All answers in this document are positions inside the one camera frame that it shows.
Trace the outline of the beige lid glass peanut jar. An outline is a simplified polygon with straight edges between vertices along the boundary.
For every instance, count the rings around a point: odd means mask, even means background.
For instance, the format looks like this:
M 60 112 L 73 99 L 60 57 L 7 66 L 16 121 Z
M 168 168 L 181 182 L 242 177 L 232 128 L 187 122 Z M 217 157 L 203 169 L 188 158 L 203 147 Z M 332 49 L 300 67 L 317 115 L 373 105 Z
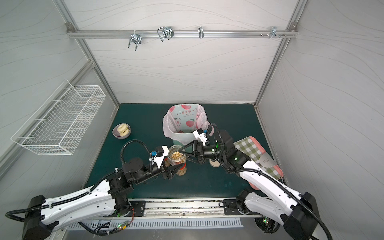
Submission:
M 185 164 L 187 161 L 187 156 L 185 154 L 182 154 L 179 152 L 179 149 L 182 146 L 180 145 L 173 145 L 169 149 L 168 153 L 168 162 L 172 165 L 179 165 L 179 164 Z

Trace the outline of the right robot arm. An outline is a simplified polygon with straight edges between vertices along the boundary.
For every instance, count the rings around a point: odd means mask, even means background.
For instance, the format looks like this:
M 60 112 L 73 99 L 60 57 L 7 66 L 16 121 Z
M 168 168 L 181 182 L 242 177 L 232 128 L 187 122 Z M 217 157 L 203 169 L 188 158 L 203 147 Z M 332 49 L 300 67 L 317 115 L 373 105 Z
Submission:
M 195 140 L 179 149 L 181 154 L 203 164 L 207 160 L 218 162 L 229 174 L 238 175 L 261 190 L 265 197 L 243 191 L 237 198 L 238 210 L 243 215 L 261 214 L 281 225 L 294 240 L 314 240 L 317 227 L 321 227 L 328 240 L 333 238 L 321 220 L 316 198 L 301 194 L 273 178 L 245 153 L 238 150 L 227 131 L 210 124 L 206 131 L 193 132 Z

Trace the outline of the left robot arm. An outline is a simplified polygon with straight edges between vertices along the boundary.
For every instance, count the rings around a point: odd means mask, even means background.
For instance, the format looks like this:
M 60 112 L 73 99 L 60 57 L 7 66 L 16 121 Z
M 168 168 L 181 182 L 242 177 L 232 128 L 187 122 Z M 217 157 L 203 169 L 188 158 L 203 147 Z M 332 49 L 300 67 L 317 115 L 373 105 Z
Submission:
M 148 165 L 144 165 L 140 158 L 125 161 L 124 152 L 133 143 L 145 148 Z M 133 215 L 134 210 L 128 200 L 128 193 L 134 190 L 135 185 L 159 175 L 170 180 L 184 167 L 184 164 L 166 166 L 164 159 L 168 153 L 167 146 L 157 147 L 151 152 L 142 141 L 130 140 L 120 151 L 122 167 L 106 174 L 93 186 L 56 198 L 36 196 L 31 199 L 26 209 L 9 211 L 5 216 L 24 224 L 24 240 L 45 240 L 53 231 L 75 222 L 94 217 Z

